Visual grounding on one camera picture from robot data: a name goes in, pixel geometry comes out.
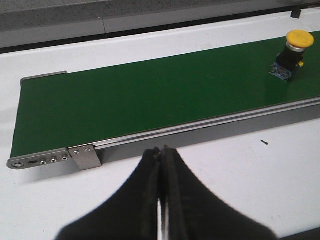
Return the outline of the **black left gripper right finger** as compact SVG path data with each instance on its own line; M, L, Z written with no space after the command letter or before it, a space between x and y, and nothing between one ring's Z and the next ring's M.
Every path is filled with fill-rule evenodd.
M178 151L161 154L170 240L275 240L266 226L230 207L189 169Z

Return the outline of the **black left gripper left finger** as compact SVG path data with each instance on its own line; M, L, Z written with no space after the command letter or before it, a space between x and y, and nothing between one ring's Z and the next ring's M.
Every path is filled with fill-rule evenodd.
M147 149L127 181L101 206L65 226L58 240L156 240L160 150Z

